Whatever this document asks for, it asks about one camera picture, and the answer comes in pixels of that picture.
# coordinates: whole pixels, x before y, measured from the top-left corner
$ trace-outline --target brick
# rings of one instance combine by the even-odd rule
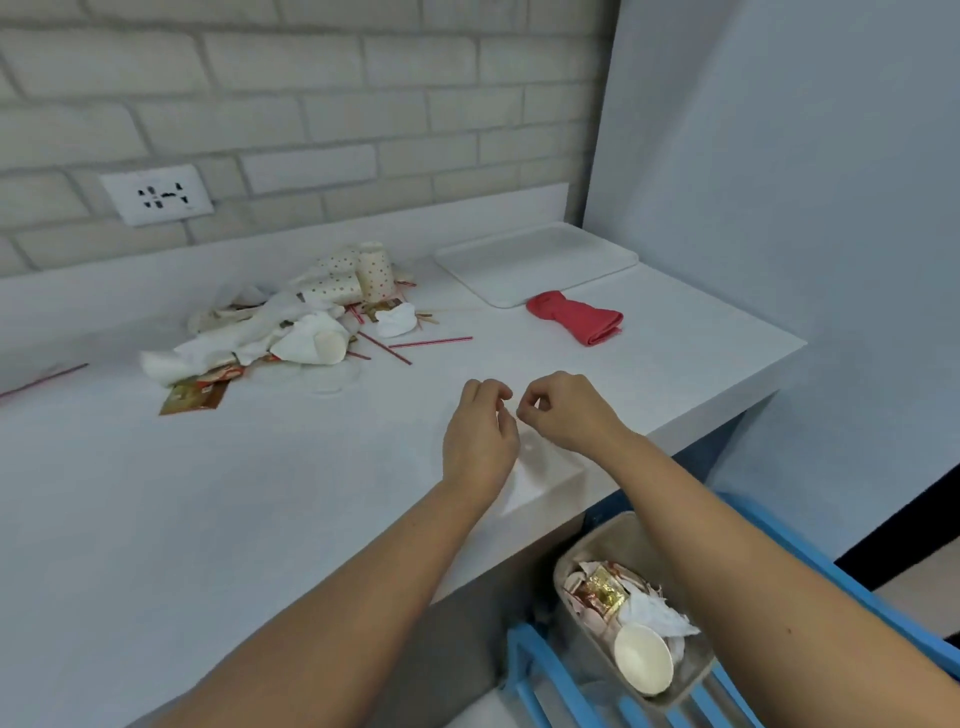
[[[520,123],[522,88],[430,91],[430,127],[435,132],[489,129]]]
[[[476,46],[465,37],[368,37],[367,76],[374,86],[476,83]]]
[[[324,193],[330,220],[347,220],[395,209],[423,207],[433,203],[429,177],[379,180],[354,187],[341,187]]]
[[[519,165],[501,164],[458,172],[444,172],[433,178],[437,202],[495,195],[519,188]]]
[[[417,0],[280,0],[292,25],[413,31],[420,26]]]
[[[0,225],[19,228],[89,217],[67,178],[59,172],[0,180]]]
[[[590,81],[607,68],[609,44],[595,38],[486,37],[480,83]]]
[[[21,232],[16,241],[37,267],[46,269],[179,248],[187,238],[182,223],[129,228],[119,220],[96,220]]]
[[[148,136],[168,154],[224,152],[306,141],[293,98],[146,102],[137,106]]]
[[[0,101],[12,101],[16,98],[16,91],[7,80],[7,77],[0,74]]]
[[[77,0],[0,0],[0,17],[50,20],[82,18]]]
[[[20,257],[10,240],[0,237],[0,279],[25,273],[30,273],[30,266]]]
[[[370,144],[251,155],[242,160],[254,194],[376,177],[376,152]]]
[[[213,75],[238,91],[351,88],[363,84],[353,36],[204,36]]]
[[[380,169],[386,177],[402,177],[472,167],[476,145],[473,134],[385,141],[380,143]]]
[[[423,23],[430,30],[522,33],[527,0],[423,0]]]
[[[276,25],[280,19],[276,14],[273,0],[163,0],[163,2],[87,0],[87,2],[95,14],[127,20]]]
[[[575,121],[600,115],[600,84],[529,85],[523,96],[523,123]]]
[[[211,200],[247,196],[247,187],[240,176],[240,167],[233,157],[208,157],[191,161],[197,165],[197,171],[200,172]]]
[[[530,0],[531,33],[612,36],[617,0]]]
[[[300,192],[259,200],[232,200],[216,206],[216,212],[187,221],[198,243],[249,237],[262,232],[290,230],[324,221],[320,193]]]
[[[520,164],[520,186],[577,182],[586,175],[588,168],[589,158],[583,155],[525,161]]]
[[[480,134],[480,163],[555,157],[564,152],[564,125],[502,129]]]
[[[422,91],[307,96],[303,106],[314,141],[410,136],[427,131]]]
[[[0,169],[119,161],[146,154],[130,114],[119,105],[0,110]]]
[[[29,96],[207,89],[193,39],[178,33],[4,31],[0,33],[0,51]]]

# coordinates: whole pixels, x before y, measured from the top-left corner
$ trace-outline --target gold wrapper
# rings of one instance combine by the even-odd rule
[[[609,622],[627,600],[627,590],[605,567],[598,566],[590,578],[577,587],[574,596]]]

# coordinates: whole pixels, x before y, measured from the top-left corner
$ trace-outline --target blue chair frame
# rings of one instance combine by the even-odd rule
[[[773,539],[774,542],[829,579],[837,587],[856,599],[865,609],[883,619],[890,627],[916,645],[938,667],[954,678],[960,679],[960,650],[927,632],[912,619],[884,604],[837,568],[800,534],[778,521],[755,501],[748,497],[728,493],[718,495],[747,521]],[[597,714],[594,706],[590,705],[577,688],[563,663],[531,625],[521,624],[508,632],[507,654],[508,673],[503,691],[518,696],[537,728],[551,728],[551,726],[530,683],[530,678],[535,669],[542,672],[554,684],[566,709],[581,728],[606,728],[606,724]],[[723,666],[717,664],[712,675],[754,728],[763,728]],[[692,691],[690,700],[707,718],[713,728],[731,728],[727,717],[702,685],[697,686]],[[643,710],[629,696],[621,697],[616,707],[631,728],[652,728]],[[672,728],[690,728],[690,722],[679,709],[675,708],[668,712],[666,718]]]

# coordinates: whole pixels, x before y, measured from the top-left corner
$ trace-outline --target red striped straw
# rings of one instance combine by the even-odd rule
[[[409,344],[393,344],[391,349],[406,349],[407,347],[425,347],[429,344],[451,344],[454,341],[473,341],[472,336],[458,336],[455,339],[434,339],[433,341],[413,341]]]
[[[363,336],[365,339],[367,339],[367,341],[371,342],[372,344],[376,344],[376,345],[377,345],[378,347],[380,347],[380,349],[382,349],[384,352],[393,354],[397,359],[399,359],[400,361],[402,361],[404,364],[409,364],[410,366],[413,366],[413,365],[414,365],[414,363],[413,363],[412,361],[410,361],[410,359],[406,359],[406,358],[400,356],[400,355],[399,355],[398,353],[396,353],[393,349],[391,349],[390,347],[384,346],[384,345],[381,344],[379,341],[377,341],[376,339],[374,339],[372,336],[368,336],[367,334],[365,334],[363,331],[357,331],[357,336]]]
[[[73,374],[74,372],[79,371],[79,370],[82,369],[83,367],[88,367],[88,366],[90,366],[90,365],[89,365],[89,364],[79,364],[79,365],[77,365],[76,367],[73,367],[73,368],[71,368],[71,369],[66,370],[65,372],[57,372],[57,373],[54,374],[54,375],[43,376],[43,377],[41,377],[40,379],[38,379],[37,381],[32,381],[32,382],[30,382],[30,384],[24,384],[22,387],[17,387],[16,389],[11,389],[9,392],[4,392],[3,394],[0,394],[0,397],[7,397],[7,396],[9,396],[9,395],[15,395],[17,392],[23,392],[23,391],[25,391],[25,390],[31,389],[32,387],[36,387],[38,384],[42,384],[42,383],[45,382],[45,381],[50,381],[51,379],[56,379],[58,376],[67,376],[67,375],[69,375],[69,374]]]

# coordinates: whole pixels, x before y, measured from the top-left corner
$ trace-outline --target hand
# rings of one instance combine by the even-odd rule
[[[567,372],[532,382],[516,415],[554,445],[594,461],[605,446],[630,432],[589,379]]]
[[[520,452],[516,420],[503,401],[514,393],[503,382],[471,379],[444,436],[444,482],[490,506],[500,495]]]

